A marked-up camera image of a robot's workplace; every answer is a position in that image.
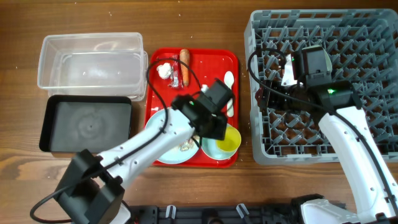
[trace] white spoon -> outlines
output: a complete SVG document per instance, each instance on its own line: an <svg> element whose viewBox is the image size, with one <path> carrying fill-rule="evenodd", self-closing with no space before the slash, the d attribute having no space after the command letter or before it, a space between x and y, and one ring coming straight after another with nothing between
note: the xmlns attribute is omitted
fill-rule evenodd
<svg viewBox="0 0 398 224"><path fill-rule="evenodd" d="M230 89L232 89L232 85L234 83L235 79L234 79L234 75L232 74L232 72L228 71L225 73L224 76L224 83L225 85L227 85ZM229 110L226 112L226 115L229 117L234 116L234 106L232 105L232 99L230 99L226 105L227 109L229 108Z"/></svg>

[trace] plastic crate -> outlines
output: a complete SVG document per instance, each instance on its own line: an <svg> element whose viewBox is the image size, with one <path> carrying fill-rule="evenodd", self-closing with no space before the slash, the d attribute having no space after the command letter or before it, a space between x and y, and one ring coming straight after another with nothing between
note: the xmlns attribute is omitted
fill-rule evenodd
<svg viewBox="0 0 398 224"><path fill-rule="evenodd" d="M256 47L286 54L311 45L329 53L334 80L349 80L366 109L366 119L387 162L398 162L398 15L391 9L258 10L244 31L246 62ZM281 80L278 55L262 52L251 66L260 80ZM338 161L327 138L315 125L285 129L284 113L261 111L250 79L251 134L258 164L311 164ZM308 113L293 114L290 126L305 123Z"/></svg>

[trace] wooden table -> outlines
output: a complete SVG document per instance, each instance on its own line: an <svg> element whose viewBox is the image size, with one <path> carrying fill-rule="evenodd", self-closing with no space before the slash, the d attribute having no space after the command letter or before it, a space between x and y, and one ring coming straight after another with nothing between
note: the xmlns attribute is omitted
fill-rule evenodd
<svg viewBox="0 0 398 224"><path fill-rule="evenodd" d="M0 4L0 223L32 223L30 208L52 192L69 159L38 144L48 94L37 87L43 39L51 34L140 32L151 55L161 47L228 49L244 68L243 31L256 9L386 8L397 1L121 1L5 0ZM229 169L150 167L126 190L130 205L258 205L319 193L355 205L339 163L260 166L252 158L249 75L240 83L243 145ZM135 110L143 110L144 102ZM136 118L142 127L142 114ZM398 178L398 164L389 164ZM51 201L38 212L65 218Z"/></svg>

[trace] black plastic container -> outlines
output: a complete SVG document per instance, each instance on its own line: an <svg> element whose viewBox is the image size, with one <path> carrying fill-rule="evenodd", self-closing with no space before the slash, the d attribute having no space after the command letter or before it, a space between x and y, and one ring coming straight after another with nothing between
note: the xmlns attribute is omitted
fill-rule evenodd
<svg viewBox="0 0 398 224"><path fill-rule="evenodd" d="M131 116L125 96L51 96L39 147L44 152L111 149L128 140Z"/></svg>

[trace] red tray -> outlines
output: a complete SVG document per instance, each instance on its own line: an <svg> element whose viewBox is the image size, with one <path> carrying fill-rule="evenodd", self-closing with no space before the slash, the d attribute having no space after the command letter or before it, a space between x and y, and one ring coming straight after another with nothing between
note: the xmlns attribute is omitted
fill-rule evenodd
<svg viewBox="0 0 398 224"><path fill-rule="evenodd" d="M162 48L157 50L151 57L150 61L153 62L156 58L167 58L174 54L179 54L181 48ZM190 51L190 64L189 66L197 75L201 84L211 86L215 78L224 80L225 73L231 71L234 75L235 82L232 86L232 91L236 97L234 101L234 116L228 118L228 123L238 129L238 109L239 109L239 62L236 56L229 50L212 50L212 49L189 49ZM157 65L150 71L149 79L154 85L155 89L162 95L166 105L170 105L172 100L177 95L193 94L199 91L199 87L195 82L192 74L190 74L190 83L187 88L181 90L174 90L169 88L170 80L161 79L156 71ZM145 124L149 118L156 113L152 108L162 108L158 97L154 94L152 89L148 86L147 103L145 112ZM234 164L238 153L233 155L230 159L223 161L216 161L209 158L206 154L199 149L198 152L188 161L181 164L169 165L159 161L155 161L156 166L180 166L180 167L217 167L224 168Z"/></svg>

